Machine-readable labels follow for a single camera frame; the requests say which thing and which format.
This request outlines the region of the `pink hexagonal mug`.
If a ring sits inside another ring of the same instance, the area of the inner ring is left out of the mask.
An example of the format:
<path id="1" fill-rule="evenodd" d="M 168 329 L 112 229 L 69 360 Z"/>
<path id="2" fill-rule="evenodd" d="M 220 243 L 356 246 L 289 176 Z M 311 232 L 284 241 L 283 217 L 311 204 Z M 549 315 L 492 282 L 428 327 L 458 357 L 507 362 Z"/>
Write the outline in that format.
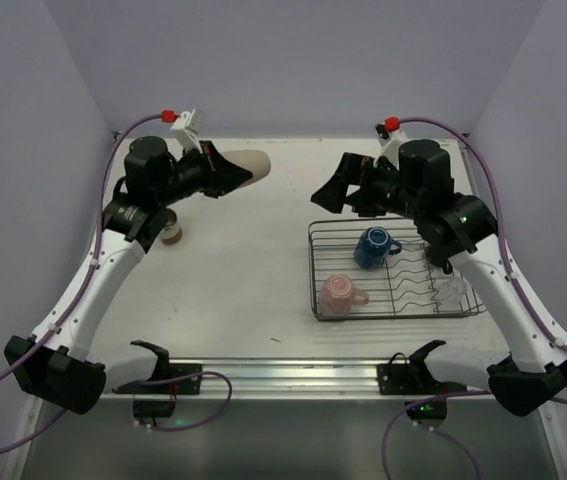
<path id="1" fill-rule="evenodd" d="M 326 317 L 345 317 L 354 307 L 367 305 L 369 301 L 369 293 L 357 288 L 349 276 L 336 274 L 323 283 L 317 309 Z"/>

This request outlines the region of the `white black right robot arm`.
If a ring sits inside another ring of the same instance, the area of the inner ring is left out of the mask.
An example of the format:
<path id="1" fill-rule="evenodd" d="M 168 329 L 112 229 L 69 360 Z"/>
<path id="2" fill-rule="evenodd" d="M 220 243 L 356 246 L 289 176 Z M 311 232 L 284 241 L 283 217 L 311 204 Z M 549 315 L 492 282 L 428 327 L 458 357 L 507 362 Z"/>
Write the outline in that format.
<path id="1" fill-rule="evenodd" d="M 491 393 L 526 416 L 567 387 L 567 332 L 542 305 L 478 197 L 454 189 L 450 157 L 433 140 L 389 142 L 373 159 L 346 153 L 312 203 L 361 217 L 392 213 L 411 220 L 437 267 L 454 269 L 478 293 L 502 334 L 503 351 L 432 341 L 409 357 L 417 382 L 454 382 Z"/>

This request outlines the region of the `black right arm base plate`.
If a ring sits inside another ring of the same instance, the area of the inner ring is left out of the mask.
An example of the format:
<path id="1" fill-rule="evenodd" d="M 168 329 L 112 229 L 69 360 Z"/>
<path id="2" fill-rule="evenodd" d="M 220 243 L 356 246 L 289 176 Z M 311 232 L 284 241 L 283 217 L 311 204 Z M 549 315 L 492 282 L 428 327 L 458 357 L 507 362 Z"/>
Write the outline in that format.
<path id="1" fill-rule="evenodd" d="M 459 383 L 434 380 L 420 367 L 413 366 L 401 352 L 376 365 L 376 381 L 379 394 L 384 396 L 433 396 L 468 390 L 465 385 Z"/>

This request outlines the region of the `beige tall cup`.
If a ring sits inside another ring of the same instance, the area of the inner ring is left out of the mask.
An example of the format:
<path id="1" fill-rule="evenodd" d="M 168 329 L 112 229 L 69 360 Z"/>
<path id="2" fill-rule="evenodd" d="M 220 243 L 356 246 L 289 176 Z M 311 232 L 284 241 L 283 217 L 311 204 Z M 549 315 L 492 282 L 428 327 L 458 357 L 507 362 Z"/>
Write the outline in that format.
<path id="1" fill-rule="evenodd" d="M 231 150 L 221 155 L 230 163 L 249 171 L 252 177 L 243 182 L 240 188 L 250 186 L 266 178 L 271 171 L 271 160 L 261 150 Z"/>

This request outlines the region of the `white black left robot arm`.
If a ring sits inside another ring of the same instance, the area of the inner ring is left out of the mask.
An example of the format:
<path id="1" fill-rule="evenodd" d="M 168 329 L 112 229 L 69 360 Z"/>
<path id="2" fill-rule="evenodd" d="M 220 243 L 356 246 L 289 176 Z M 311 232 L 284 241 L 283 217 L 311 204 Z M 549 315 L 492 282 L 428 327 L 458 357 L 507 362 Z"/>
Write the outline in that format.
<path id="1" fill-rule="evenodd" d="M 271 161 L 259 150 L 220 152 L 210 141 L 175 158 L 165 140 L 145 136 L 130 144 L 124 169 L 88 255 L 57 305 L 28 337 L 14 336 L 4 348 L 23 392 L 76 414 L 88 412 L 106 392 L 170 374 L 168 351 L 146 341 L 133 341 L 106 362 L 90 350 L 125 279 L 173 225 L 171 205 L 251 185 L 270 173 Z"/>

